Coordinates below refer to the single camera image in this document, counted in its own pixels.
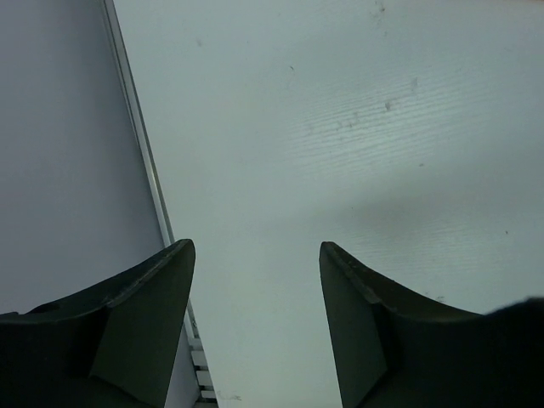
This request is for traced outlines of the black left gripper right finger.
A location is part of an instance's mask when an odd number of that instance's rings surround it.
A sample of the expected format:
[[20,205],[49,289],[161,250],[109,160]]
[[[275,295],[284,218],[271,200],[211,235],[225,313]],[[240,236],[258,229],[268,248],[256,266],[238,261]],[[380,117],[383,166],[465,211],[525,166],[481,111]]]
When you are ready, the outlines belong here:
[[425,297],[339,245],[320,280],[345,407],[540,407],[543,301],[475,314]]

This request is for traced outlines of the aluminium table edge rail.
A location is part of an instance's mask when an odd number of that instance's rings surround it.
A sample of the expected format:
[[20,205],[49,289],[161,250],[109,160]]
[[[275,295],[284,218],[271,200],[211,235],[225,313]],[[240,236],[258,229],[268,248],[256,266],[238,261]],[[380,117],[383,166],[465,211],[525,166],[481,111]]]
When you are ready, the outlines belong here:
[[[112,0],[99,2],[103,9],[110,46],[116,61],[116,70],[122,87],[127,112],[133,128],[140,154],[144,163],[147,183],[150,187],[156,219],[165,247],[174,243],[173,228],[167,205],[162,193],[153,152],[150,145],[144,115],[139,102],[138,91],[128,59],[128,52],[122,35],[116,5]],[[179,338],[173,376],[167,394],[168,407],[182,407],[192,403],[194,407],[217,407],[213,382],[207,366],[207,359],[198,332],[191,303],[187,303],[182,334]]]

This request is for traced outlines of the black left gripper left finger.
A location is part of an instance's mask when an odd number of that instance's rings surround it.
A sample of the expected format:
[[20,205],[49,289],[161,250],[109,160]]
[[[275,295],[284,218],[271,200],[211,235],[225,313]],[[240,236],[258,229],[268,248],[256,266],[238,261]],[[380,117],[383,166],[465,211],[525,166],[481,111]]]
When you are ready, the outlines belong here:
[[162,407],[196,262],[189,239],[70,296],[1,317],[4,407]]

